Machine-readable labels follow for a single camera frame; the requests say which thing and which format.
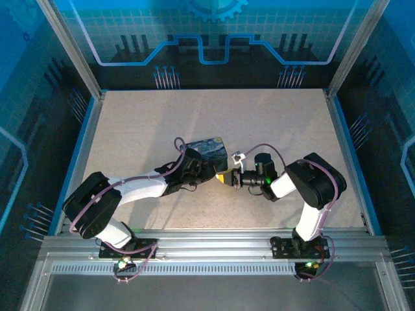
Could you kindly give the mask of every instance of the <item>aluminum frame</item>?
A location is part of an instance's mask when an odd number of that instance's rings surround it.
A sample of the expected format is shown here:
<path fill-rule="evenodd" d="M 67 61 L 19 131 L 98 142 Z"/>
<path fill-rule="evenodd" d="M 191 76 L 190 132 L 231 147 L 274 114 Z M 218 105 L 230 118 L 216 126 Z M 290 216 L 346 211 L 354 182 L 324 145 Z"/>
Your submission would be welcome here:
<path fill-rule="evenodd" d="M 383 236 L 370 236 L 362 229 L 328 229 L 326 235 L 335 242 L 335 262 L 386 265 L 387 274 L 381 275 L 382 285 L 388 285 L 384 287 L 388 305 L 391 310 L 408 310 L 399 295 L 399 281 L 391 278 L 393 263 Z M 159 239 L 156 258 L 144 271 L 148 275 L 293 275 L 294 263 L 307 260 L 272 259 L 269 239 L 290 237 L 290 229 L 146 230 L 139 236 Z M 52 275 L 111 275 L 116 260 L 99 259 L 98 254 L 94 240 L 69 234 L 45 237 L 21 310 L 41 310 Z"/>

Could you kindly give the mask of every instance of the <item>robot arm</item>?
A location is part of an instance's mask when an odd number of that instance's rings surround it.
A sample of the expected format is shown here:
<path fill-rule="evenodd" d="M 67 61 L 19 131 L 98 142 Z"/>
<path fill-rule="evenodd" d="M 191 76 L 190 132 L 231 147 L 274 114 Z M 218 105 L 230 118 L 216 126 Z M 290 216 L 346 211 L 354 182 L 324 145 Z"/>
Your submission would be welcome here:
<path fill-rule="evenodd" d="M 179 191 L 183 185 L 197 186 L 213 178 L 215 163 L 202 159 L 201 153 L 186 148 L 183 160 L 167 163 L 138 178 L 106 178 L 101 172 L 90 175 L 65 201 L 63 210 L 74 222 L 83 208 L 103 189 L 117 185 L 106 191 L 75 224 L 83 238 L 99 238 L 115 248 L 134 250 L 136 237 L 128 226 L 113 219 L 115 210 L 132 201 L 143 198 L 158 198 Z M 171 168 L 178 167 L 169 173 Z"/>

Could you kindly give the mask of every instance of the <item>gear logo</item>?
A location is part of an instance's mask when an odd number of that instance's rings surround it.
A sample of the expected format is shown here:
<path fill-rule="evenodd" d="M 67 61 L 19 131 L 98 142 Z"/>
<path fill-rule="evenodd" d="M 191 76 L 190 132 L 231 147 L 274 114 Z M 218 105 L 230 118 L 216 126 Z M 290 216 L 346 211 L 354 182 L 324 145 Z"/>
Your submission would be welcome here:
<path fill-rule="evenodd" d="M 36 0 L 0 0 L 0 6 L 8 8 L 14 21 L 22 29 L 33 26 L 38 18 Z"/>
<path fill-rule="evenodd" d="M 247 5 L 247 0 L 185 0 L 186 10 L 195 18 L 202 21 L 225 21 L 225 18 L 233 18 L 235 13 L 242 11 L 241 7 Z"/>

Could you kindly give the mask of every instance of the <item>work surface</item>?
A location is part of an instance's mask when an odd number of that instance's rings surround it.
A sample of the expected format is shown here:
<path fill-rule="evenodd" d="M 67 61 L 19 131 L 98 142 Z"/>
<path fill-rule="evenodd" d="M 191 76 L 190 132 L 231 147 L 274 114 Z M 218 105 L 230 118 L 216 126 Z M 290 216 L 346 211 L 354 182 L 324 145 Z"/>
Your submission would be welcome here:
<path fill-rule="evenodd" d="M 180 155 L 173 146 L 176 136 L 186 142 L 221 137 L 229 156 L 259 143 L 272 144 L 287 164 L 316 152 L 348 182 L 326 226 L 363 226 L 322 90 L 109 91 L 84 178 L 96 171 L 126 178 L 175 161 Z M 269 152 L 276 170 L 283 170 L 272 150 L 259 148 L 259 152 Z M 248 169 L 254 169 L 253 156 Z M 298 223 L 302 207 L 297 192 L 272 203 L 252 196 L 248 189 L 236 191 L 212 179 L 195 192 L 181 190 L 126 204 L 114 217 L 132 228 L 146 229 L 284 228 Z"/>

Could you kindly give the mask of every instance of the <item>purple cable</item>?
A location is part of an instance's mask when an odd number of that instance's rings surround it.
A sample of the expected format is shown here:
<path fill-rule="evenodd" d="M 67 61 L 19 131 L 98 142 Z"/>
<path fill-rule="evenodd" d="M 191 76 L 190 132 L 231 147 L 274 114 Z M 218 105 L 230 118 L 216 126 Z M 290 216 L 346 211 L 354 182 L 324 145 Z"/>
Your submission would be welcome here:
<path fill-rule="evenodd" d="M 123 183 L 128 183 L 129 181 L 134 181 L 134 180 L 139 180 L 139 179 L 154 179 L 154 178 L 160 178 L 160 177 L 165 177 L 169 174 L 172 174 L 175 170 L 177 170 L 177 168 L 182 164 L 183 159 L 184 159 L 184 155 L 185 155 L 185 151 L 186 151 L 186 144 L 185 141 L 181 138 L 181 137 L 176 137 L 174 139 L 174 147 L 176 149 L 178 149 L 176 143 L 177 141 L 181 141 L 182 145 L 183 145 L 183 150 L 181 151 L 182 156 L 180 157 L 179 162 L 176 164 L 176 166 L 174 166 L 171 170 L 168 170 L 166 173 L 162 173 L 159 175 L 153 175 L 153 176 L 135 176 L 135 177 L 130 177 L 130 178 L 126 178 L 124 180 L 118 181 L 116 183 L 113 183 L 112 185 L 109 185 L 108 187 L 106 187 L 104 190 L 100 191 L 96 196 L 94 196 L 91 201 L 88 202 L 87 205 L 85 205 L 85 207 L 79 212 L 79 214 L 77 215 L 77 217 L 75 217 L 75 219 L 72 221 L 72 224 L 69 226 L 69 232 L 70 233 L 75 233 L 75 231 L 73 230 L 73 228 L 75 228 L 76 224 L 78 223 L 78 221 L 82 218 L 82 216 L 86 213 L 86 211 L 99 199 L 101 198 L 107 191 L 122 185 Z"/>
<path fill-rule="evenodd" d="M 306 159 L 301 159 L 301 160 L 298 160 L 298 162 L 308 163 L 308 164 L 310 164 L 310 165 L 312 165 L 312 166 L 314 166 L 314 167 L 318 168 L 319 170 L 321 170 L 321 171 L 322 171 L 324 174 L 326 174 L 326 175 L 327 175 L 327 177 L 330 179 L 330 181 L 331 181 L 331 183 L 333 184 L 333 187 L 334 187 L 334 189 L 335 189 L 335 194 L 334 194 L 334 196 L 333 196 L 333 199 L 331 200 L 331 202 L 329 203 L 329 205 L 328 205 L 328 206 L 327 206 L 327 208 L 325 209 L 324 214 L 323 214 L 323 216 L 322 216 L 322 221 L 318 224 L 318 227 L 317 227 L 317 230 L 319 230 L 319 233 L 321 233 L 321 232 L 322 232 L 322 230 L 323 230 L 323 225 L 324 225 L 324 222 L 326 221 L 326 218 L 327 218 L 327 214 L 328 214 L 328 212 L 329 212 L 329 211 L 331 211 L 331 207 L 332 207 L 332 206 L 334 205 L 334 203 L 336 203 L 336 201 L 337 201 L 337 198 L 338 198 L 338 186 L 337 186 L 336 180 L 335 180 L 335 178 L 333 177 L 333 175 L 331 175 L 331 174 L 330 174 L 330 172 L 329 172 L 328 170 L 326 170 L 324 167 L 322 167 L 320 164 L 315 163 L 315 162 L 310 161 L 310 160 L 306 160 Z"/>
<path fill-rule="evenodd" d="M 122 278 L 120 278 L 120 277 L 117 277 L 117 276 L 114 274 L 114 275 L 113 275 L 114 279 L 116 279 L 116 280 L 117 280 L 117 281 L 119 281 L 119 282 L 125 282 L 125 283 L 128 283 L 128 282 L 130 282 L 130 281 L 134 280 L 136 277 L 138 277 L 138 276 L 141 274 L 141 272 L 143 272 L 143 270 L 145 269 L 145 267 L 147 267 L 147 264 L 148 264 L 148 262 L 150 261 L 151 256 L 153 256 L 154 252 L 156 251 L 156 248 L 157 248 L 157 243 L 154 243 L 154 244 L 152 245 L 152 249 L 151 249 L 150 255 L 147 257 L 147 259 L 145 260 L 145 262 L 144 262 L 144 263 L 143 263 L 143 265 L 141 266 L 140 270 L 139 270 L 136 274 L 134 274 L 132 277 L 130 277 L 130 278 L 127 278 L 127 277 L 126 277 L 125 279 L 122 279 Z"/>
<path fill-rule="evenodd" d="M 262 146 L 267 146 L 267 147 L 270 147 L 271 149 L 273 149 L 273 151 L 275 151 L 277 153 L 277 155 L 279 156 L 279 158 L 281 159 L 281 162 L 283 163 L 284 168 L 286 167 L 283 156 L 280 154 L 280 152 L 277 150 L 277 148 L 275 148 L 274 146 L 272 146 L 270 144 L 257 144 L 255 147 L 253 147 L 249 151 L 245 152 L 245 155 L 247 156 L 248 154 L 253 152 L 256 148 L 259 148 L 259 147 L 262 147 Z"/>
<path fill-rule="evenodd" d="M 149 248 L 151 248 L 151 247 L 153 247 L 154 245 L 157 245 L 157 243 L 153 243 L 153 244 L 150 244 L 150 245 L 148 245 L 148 246 L 145 246 L 145 247 L 143 247 L 143 248 L 139 248 L 139 249 L 135 249 L 135 250 L 133 250 L 133 251 L 124 251 L 124 250 L 122 250 L 122 249 L 119 249 L 119 248 L 116 248 L 114 245 L 112 245 L 111 243 L 108 243 L 108 242 L 104 242 L 110 249 L 112 249 L 113 251 L 116 251 L 117 253 L 120 253 L 120 254 L 124 254 L 124 255 L 133 255 L 133 254 L 136 254 L 136 253 L 140 253 L 140 252 L 142 252 L 142 251 L 146 251 L 146 250 L 148 250 Z"/>

